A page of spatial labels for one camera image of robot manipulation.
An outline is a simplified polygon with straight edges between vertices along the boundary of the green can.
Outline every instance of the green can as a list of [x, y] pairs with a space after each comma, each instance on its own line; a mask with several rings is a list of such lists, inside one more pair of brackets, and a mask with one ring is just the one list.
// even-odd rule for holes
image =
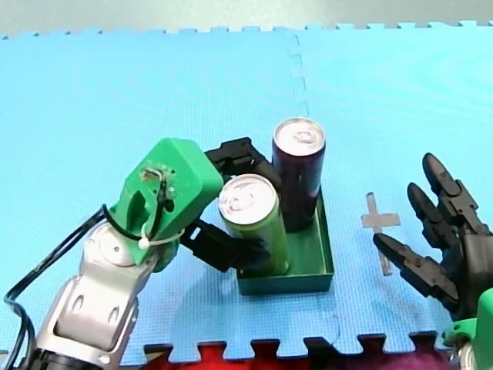
[[231, 236], [265, 242], [270, 259], [256, 274], [286, 273], [290, 266], [286, 229], [279, 197], [268, 179], [249, 173], [234, 177], [219, 195], [219, 210]]

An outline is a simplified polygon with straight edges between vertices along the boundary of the can lid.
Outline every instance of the can lid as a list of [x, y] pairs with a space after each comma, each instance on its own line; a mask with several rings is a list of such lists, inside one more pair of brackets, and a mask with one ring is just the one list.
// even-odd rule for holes
[[266, 218], [275, 208], [276, 199], [276, 190], [268, 179], [247, 173], [224, 185], [219, 210], [233, 224], [250, 225]]
[[309, 156], [325, 145], [325, 132], [308, 118], [291, 118], [274, 130], [274, 142], [279, 149], [292, 156]]

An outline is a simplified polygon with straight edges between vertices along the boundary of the aluminum can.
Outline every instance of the aluminum can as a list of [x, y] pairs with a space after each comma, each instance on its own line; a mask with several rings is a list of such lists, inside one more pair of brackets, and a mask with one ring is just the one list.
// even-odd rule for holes
[[324, 130], [311, 119], [288, 119], [274, 130], [272, 163], [283, 181], [280, 207], [288, 233], [304, 230], [313, 222], [325, 143]]
[[234, 177], [219, 195], [219, 210], [231, 236], [263, 240], [270, 259], [255, 272], [286, 273], [290, 265], [286, 229], [279, 197], [268, 179], [249, 173]]

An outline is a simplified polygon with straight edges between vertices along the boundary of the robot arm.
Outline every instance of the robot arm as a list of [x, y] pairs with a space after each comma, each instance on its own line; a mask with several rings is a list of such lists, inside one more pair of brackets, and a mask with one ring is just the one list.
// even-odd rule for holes
[[442, 261], [422, 257], [385, 234], [375, 234], [374, 243], [408, 283], [449, 310], [455, 323], [444, 339], [457, 348], [453, 362], [458, 368], [493, 368], [493, 235], [479, 220], [478, 205], [464, 184], [435, 156], [424, 156], [423, 169], [438, 206], [414, 183], [407, 196], [423, 223], [424, 238], [441, 250]]
[[[247, 172], [262, 174], [280, 187], [280, 178], [249, 138], [207, 153], [189, 140], [160, 141], [127, 177], [118, 203], [103, 205], [62, 243], [77, 235], [69, 245], [73, 247], [98, 224], [86, 238], [79, 273], [61, 288], [36, 343], [29, 317], [15, 298], [68, 249], [52, 252], [55, 259], [47, 258], [23, 279], [20, 290], [9, 292], [6, 301], [22, 313], [23, 325], [5, 370], [13, 368], [24, 331], [30, 341], [22, 370], [117, 369], [137, 320], [137, 295], [151, 273], [172, 261], [180, 242], [220, 271], [252, 268], [268, 258], [261, 240], [230, 237], [200, 219], [223, 181]], [[25, 321], [29, 328], [24, 328]]]
[[442, 262], [423, 258], [384, 234], [375, 234], [374, 243], [406, 281], [424, 296], [437, 298], [453, 319], [476, 317], [479, 297], [493, 288], [493, 235], [479, 220], [478, 205], [464, 184], [435, 156], [426, 154], [423, 168], [438, 206], [414, 183], [407, 187], [407, 196], [423, 223], [425, 239], [442, 251]]
[[79, 274], [70, 279], [38, 334], [32, 370], [117, 369], [137, 320], [137, 294], [159, 260], [136, 265], [109, 223], [86, 239]]

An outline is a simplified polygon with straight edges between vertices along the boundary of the gray tape cross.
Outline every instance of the gray tape cross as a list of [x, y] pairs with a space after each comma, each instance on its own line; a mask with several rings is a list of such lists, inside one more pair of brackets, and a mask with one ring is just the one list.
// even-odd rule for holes
[[3, 361], [6, 360], [7, 355], [8, 355], [8, 351], [4, 351], [4, 350], [0, 349], [0, 368], [3, 368], [2, 363], [3, 363]]
[[[377, 201], [373, 193], [367, 194], [368, 213], [361, 216], [361, 223], [363, 227], [371, 227], [374, 234], [381, 233], [383, 227], [399, 226], [401, 220], [398, 214], [378, 214]], [[382, 273], [384, 276], [392, 274], [391, 262], [379, 251], [378, 257], [380, 258], [380, 265], [382, 267]]]

